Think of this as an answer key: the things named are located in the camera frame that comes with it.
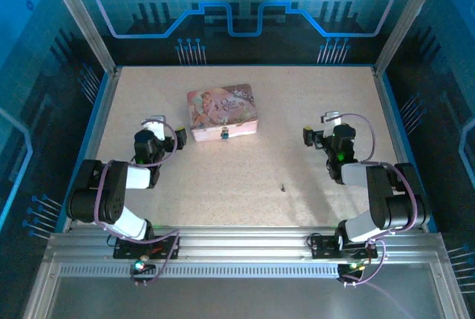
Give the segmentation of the aluminium frame post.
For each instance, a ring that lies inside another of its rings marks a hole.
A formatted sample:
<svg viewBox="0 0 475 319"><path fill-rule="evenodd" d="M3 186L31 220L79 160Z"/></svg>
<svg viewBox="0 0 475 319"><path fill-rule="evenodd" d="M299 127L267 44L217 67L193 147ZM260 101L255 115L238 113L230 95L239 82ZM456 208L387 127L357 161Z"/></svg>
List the aluminium frame post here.
<svg viewBox="0 0 475 319"><path fill-rule="evenodd" d="M397 20L393 31L384 44L384 47L381 49L380 55L374 65L374 72L377 77L382 77L386 71L414 20L420 14L425 2L426 0L407 0L407 4L403 9L402 14Z"/></svg>
<svg viewBox="0 0 475 319"><path fill-rule="evenodd" d="M115 76L117 67L82 0L63 0L104 71Z"/></svg>

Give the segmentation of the small LED circuit board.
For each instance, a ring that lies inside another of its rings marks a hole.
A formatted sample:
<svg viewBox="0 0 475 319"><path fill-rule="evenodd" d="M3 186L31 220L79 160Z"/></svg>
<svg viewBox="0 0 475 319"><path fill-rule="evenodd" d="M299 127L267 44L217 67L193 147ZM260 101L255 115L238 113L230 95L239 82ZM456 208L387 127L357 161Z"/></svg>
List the small LED circuit board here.
<svg viewBox="0 0 475 319"><path fill-rule="evenodd" d="M345 263L345 264L338 264L338 274L352 274L352 273L359 273L361 274L365 270L364 263Z"/></svg>
<svg viewBox="0 0 475 319"><path fill-rule="evenodd" d="M149 259L150 257L148 255L142 255L141 257L139 257L131 266L132 273L139 274L139 273L154 269L155 265L150 264Z"/></svg>

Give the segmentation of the wide aluminium base rail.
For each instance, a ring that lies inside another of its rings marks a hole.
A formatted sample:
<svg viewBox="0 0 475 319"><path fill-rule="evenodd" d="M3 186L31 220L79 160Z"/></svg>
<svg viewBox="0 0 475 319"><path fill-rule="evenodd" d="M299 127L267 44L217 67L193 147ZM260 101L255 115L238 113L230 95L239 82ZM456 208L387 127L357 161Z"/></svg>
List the wide aluminium base rail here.
<svg viewBox="0 0 475 319"><path fill-rule="evenodd" d="M185 226L180 230L181 263L297 263L309 262L307 237L333 236L330 227ZM407 231L384 238L387 261L432 263L449 261L442 236ZM54 234L47 243L45 263L113 262L114 240L95 226L76 226Z"/></svg>

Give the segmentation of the grey metal panel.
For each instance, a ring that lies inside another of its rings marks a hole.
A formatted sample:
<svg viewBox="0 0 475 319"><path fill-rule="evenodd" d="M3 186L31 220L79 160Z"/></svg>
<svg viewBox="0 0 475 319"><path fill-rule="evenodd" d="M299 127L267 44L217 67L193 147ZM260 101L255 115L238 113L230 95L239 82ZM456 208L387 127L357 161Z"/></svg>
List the grey metal panel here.
<svg viewBox="0 0 475 319"><path fill-rule="evenodd" d="M388 273L344 288L323 279L62 278L47 319L445 319L428 276Z"/></svg>

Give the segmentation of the pink illustrated tin box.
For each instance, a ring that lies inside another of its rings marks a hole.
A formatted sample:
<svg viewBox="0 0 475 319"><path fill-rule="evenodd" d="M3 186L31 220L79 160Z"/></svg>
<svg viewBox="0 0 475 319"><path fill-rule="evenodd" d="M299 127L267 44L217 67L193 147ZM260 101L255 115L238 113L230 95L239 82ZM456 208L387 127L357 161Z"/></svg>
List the pink illustrated tin box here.
<svg viewBox="0 0 475 319"><path fill-rule="evenodd" d="M197 142L219 140L223 127L229 138L255 134L258 111L248 84L187 93L191 132Z"/></svg>

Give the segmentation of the aluminium side rail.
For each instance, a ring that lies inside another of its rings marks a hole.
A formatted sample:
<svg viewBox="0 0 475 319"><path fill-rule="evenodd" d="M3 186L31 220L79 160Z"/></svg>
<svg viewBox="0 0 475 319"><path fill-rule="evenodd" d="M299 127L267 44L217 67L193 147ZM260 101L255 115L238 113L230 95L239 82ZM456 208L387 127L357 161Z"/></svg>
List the aluminium side rail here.
<svg viewBox="0 0 475 319"><path fill-rule="evenodd" d="M402 116L399 113L399 107L396 103L396 98L391 88L389 79L387 78L386 73L380 74L375 68L371 68L371 71L373 74L374 84L379 95L379 101L384 114L387 132L391 141L391 147L395 155L396 161L393 162L393 164L409 162L414 166L416 175L419 178L419 182L423 190L423 194L426 197L427 204L430 206L430 200L422 182L422 178L417 167L416 160L413 155L409 138L404 128Z"/></svg>
<svg viewBox="0 0 475 319"><path fill-rule="evenodd" d="M71 220L68 219L65 212L66 202L72 191L74 180L79 172L82 161L84 159L95 159L97 156L121 72L122 67L119 66L113 76L106 73L101 81L99 92L94 102L85 135L73 168L71 181L68 184L62 210L60 211L59 219L56 223L55 233L63 233L69 229Z"/></svg>

